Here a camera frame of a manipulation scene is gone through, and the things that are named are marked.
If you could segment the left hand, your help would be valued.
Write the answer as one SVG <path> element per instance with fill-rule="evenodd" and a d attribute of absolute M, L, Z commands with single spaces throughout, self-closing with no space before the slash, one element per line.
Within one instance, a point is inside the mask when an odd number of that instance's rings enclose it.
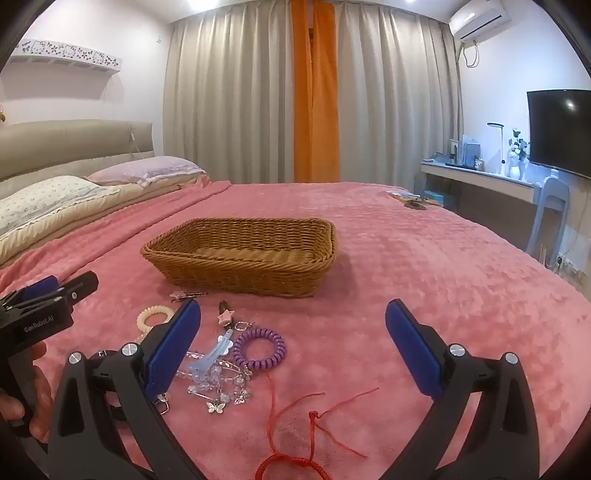
<path fill-rule="evenodd" d="M 47 444 L 53 407 L 51 387 L 43 371 L 36 365 L 33 366 L 33 374 L 36 404 L 29 422 L 29 431 L 33 438 Z M 0 410 L 6 421 L 20 420 L 25 414 L 24 406 L 17 399 L 5 394 L 1 395 Z"/>

